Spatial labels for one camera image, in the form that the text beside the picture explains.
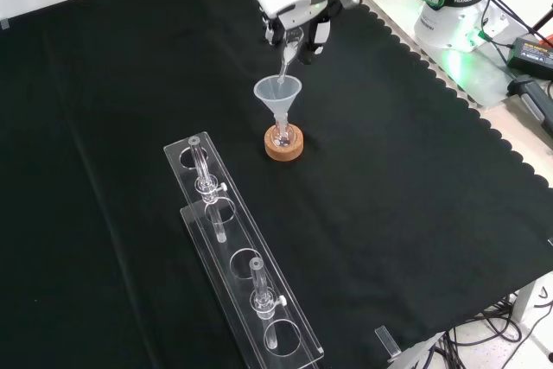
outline power adapter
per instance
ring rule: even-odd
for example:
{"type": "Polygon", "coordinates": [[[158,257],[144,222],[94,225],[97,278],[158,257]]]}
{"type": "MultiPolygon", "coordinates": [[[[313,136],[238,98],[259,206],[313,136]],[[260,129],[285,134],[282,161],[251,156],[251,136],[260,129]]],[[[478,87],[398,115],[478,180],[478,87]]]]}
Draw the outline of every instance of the power adapter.
{"type": "Polygon", "coordinates": [[[553,48],[517,38],[512,45],[507,66],[542,80],[553,80],[553,48]]]}

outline scalloped edge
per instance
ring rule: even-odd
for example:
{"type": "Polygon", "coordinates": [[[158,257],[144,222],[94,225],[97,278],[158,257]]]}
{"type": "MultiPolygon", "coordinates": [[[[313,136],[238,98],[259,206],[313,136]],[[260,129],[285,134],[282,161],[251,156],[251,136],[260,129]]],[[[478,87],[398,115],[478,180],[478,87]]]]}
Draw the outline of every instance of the scalloped edge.
{"type": "Polygon", "coordinates": [[[393,20],[388,15],[386,15],[386,13],[381,10],[372,0],[361,0],[360,7],[368,8],[368,13],[370,15],[373,15],[376,18],[377,22],[379,22],[383,27],[390,30],[391,39],[395,41],[401,48],[406,49],[409,54],[416,57],[418,61],[426,66],[426,69],[430,73],[434,74],[436,82],[443,84],[443,86],[446,87],[446,91],[448,90],[449,92],[452,92],[456,99],[465,104],[466,109],[475,116],[476,121],[485,125],[487,129],[491,132],[491,134],[496,136],[501,144],[505,148],[507,148],[510,156],[513,157],[515,161],[522,166],[524,173],[528,175],[531,180],[533,180],[538,186],[542,186],[547,189],[550,193],[550,196],[553,197],[553,183],[550,184],[545,177],[537,174],[534,167],[528,162],[524,161],[524,155],[514,150],[512,148],[512,143],[503,137],[501,131],[494,129],[492,127],[492,122],[484,117],[484,115],[481,113],[481,111],[486,110],[488,107],[484,107],[472,101],[468,97],[468,94],[464,92],[439,65],[437,65],[427,54],[425,54],[424,51],[409,36],[407,36],[401,30],[401,28],[399,28],[399,26],[397,26],[393,22],[393,20]]]}

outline glass tube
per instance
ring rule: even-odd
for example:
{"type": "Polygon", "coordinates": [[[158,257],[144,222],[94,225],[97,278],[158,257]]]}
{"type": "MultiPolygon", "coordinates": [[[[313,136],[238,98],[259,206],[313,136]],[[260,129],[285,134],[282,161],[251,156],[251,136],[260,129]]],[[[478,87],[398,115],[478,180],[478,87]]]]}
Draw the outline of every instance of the glass tube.
{"type": "Polygon", "coordinates": [[[287,30],[284,34],[284,49],[282,65],[280,67],[280,73],[278,75],[278,84],[284,82],[284,75],[288,72],[288,66],[290,62],[294,60],[297,53],[300,51],[300,46],[303,41],[303,29],[301,27],[287,30]]]}
{"type": "Polygon", "coordinates": [[[262,320],[263,331],[265,333],[265,343],[269,349],[276,349],[277,332],[275,325],[272,323],[272,317],[275,315],[275,302],[272,294],[269,291],[267,284],[267,273],[263,259],[254,257],[250,260],[251,279],[253,281],[254,304],[257,311],[257,316],[262,320]]]}
{"type": "Polygon", "coordinates": [[[194,165],[198,171],[200,186],[205,189],[210,188],[213,184],[211,176],[209,175],[209,170],[207,170],[207,161],[204,157],[204,152],[201,150],[200,138],[197,136],[190,137],[188,139],[188,145],[190,146],[190,151],[192,152],[194,165]]]}

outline clear acrylic rack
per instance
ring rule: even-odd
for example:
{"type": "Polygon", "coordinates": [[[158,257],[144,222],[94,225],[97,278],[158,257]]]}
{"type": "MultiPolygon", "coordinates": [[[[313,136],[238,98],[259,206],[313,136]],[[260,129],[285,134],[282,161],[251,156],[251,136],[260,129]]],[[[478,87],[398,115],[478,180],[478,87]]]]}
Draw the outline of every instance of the clear acrylic rack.
{"type": "Polygon", "coordinates": [[[299,369],[322,347],[207,133],[165,147],[181,216],[249,368],[299,369]]]}

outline test tube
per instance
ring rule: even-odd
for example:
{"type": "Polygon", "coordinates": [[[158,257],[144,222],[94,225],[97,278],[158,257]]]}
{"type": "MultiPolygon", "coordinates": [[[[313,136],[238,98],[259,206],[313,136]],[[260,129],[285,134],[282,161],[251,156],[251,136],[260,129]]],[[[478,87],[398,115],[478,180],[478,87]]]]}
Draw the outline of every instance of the test tube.
{"type": "Polygon", "coordinates": [[[274,311],[274,299],[269,292],[269,285],[267,284],[267,272],[265,271],[265,264],[260,257],[254,257],[250,260],[251,279],[253,281],[254,304],[257,311],[257,316],[263,323],[263,332],[265,334],[265,343],[269,349],[276,349],[277,333],[275,332],[275,325],[271,325],[272,317],[275,315],[274,311]]]}
{"type": "Polygon", "coordinates": [[[225,228],[223,227],[223,220],[219,209],[215,206],[217,202],[216,183],[213,183],[212,177],[207,170],[207,161],[204,156],[203,149],[200,146],[200,138],[198,136],[192,136],[188,139],[188,145],[192,152],[192,158],[194,159],[194,166],[198,172],[200,189],[207,193],[202,195],[202,199],[207,204],[207,213],[210,220],[213,223],[215,229],[215,235],[220,243],[226,242],[225,228]]]}
{"type": "Polygon", "coordinates": [[[284,49],[283,49],[283,58],[282,65],[280,67],[280,73],[278,75],[278,84],[284,82],[284,75],[288,72],[288,66],[297,56],[297,53],[300,50],[300,46],[303,41],[303,29],[301,27],[293,28],[287,30],[284,33],[284,49]]]}
{"type": "Polygon", "coordinates": [[[200,146],[200,138],[198,136],[192,136],[188,139],[188,145],[190,151],[192,151],[192,158],[194,159],[194,165],[200,178],[200,186],[203,188],[209,188],[212,186],[211,176],[209,170],[207,170],[207,161],[204,157],[204,152],[200,146]]]}
{"type": "Polygon", "coordinates": [[[210,216],[213,228],[215,229],[215,236],[217,237],[217,241],[221,244],[223,242],[226,242],[225,227],[223,226],[223,220],[221,219],[219,209],[214,204],[207,205],[207,212],[210,216]]]}

